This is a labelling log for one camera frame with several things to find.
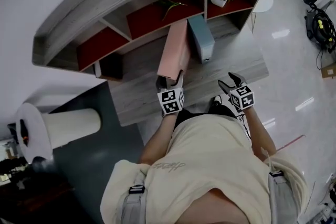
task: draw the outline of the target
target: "sneaker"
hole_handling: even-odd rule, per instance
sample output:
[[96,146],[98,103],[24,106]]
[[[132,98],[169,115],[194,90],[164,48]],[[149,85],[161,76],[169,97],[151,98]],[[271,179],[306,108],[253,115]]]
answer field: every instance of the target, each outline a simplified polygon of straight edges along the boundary
[[220,95],[217,95],[212,101],[212,105],[220,105],[220,104],[222,104],[222,97]]

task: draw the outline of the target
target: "wooden desk surface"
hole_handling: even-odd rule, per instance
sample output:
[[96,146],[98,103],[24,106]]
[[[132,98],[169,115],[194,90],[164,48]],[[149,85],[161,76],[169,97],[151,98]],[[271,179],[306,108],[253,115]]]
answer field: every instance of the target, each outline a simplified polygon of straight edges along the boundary
[[[216,28],[215,23],[208,21],[216,41],[212,59],[202,65],[192,58],[184,76],[185,108],[222,93],[218,79],[233,85],[228,72],[239,73],[249,83],[268,76],[264,58],[248,26],[245,25],[238,34],[225,36],[219,32],[223,31],[223,26]],[[109,81],[121,126],[161,114],[155,82],[165,39],[159,38],[127,53],[123,82]]]

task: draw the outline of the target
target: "strap buckle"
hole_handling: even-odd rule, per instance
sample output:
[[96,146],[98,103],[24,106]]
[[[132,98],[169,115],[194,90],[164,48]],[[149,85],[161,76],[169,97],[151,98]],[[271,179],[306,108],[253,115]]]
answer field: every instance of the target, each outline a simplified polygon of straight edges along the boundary
[[129,194],[141,194],[145,192],[145,186],[142,185],[134,185],[133,187],[130,187],[128,193]]

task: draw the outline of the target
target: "person's left arm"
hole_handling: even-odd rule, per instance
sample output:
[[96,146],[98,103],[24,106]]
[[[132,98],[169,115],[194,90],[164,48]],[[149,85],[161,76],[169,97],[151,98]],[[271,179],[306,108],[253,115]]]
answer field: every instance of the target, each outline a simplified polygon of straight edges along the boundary
[[166,155],[178,113],[166,115],[158,130],[144,147],[138,163],[152,165]]

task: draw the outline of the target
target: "brown box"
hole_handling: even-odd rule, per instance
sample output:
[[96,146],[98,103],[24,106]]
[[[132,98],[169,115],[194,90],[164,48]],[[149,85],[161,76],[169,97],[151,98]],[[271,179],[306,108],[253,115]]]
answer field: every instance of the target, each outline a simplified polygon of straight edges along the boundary
[[336,77],[336,63],[323,67],[321,69],[321,74],[323,78]]

